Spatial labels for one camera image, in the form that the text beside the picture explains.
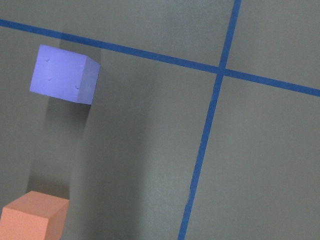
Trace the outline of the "purple foam block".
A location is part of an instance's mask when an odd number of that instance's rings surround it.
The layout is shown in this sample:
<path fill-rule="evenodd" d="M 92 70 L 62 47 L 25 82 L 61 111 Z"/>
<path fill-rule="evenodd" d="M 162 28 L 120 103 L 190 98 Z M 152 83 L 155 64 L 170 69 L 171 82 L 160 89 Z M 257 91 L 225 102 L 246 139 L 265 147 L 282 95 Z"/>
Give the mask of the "purple foam block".
<path fill-rule="evenodd" d="M 100 68 L 100 64 L 84 54 L 41 44 L 29 90 L 73 103 L 91 105 Z"/>

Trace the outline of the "orange foam block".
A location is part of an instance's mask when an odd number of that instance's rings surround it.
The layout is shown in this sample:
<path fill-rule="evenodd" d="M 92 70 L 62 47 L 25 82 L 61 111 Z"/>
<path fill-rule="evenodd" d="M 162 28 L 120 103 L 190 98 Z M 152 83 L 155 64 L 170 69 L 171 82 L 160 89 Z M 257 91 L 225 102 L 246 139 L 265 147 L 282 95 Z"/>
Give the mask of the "orange foam block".
<path fill-rule="evenodd" d="M 30 191 L 3 207 L 2 240 L 60 240 L 70 201 Z"/>

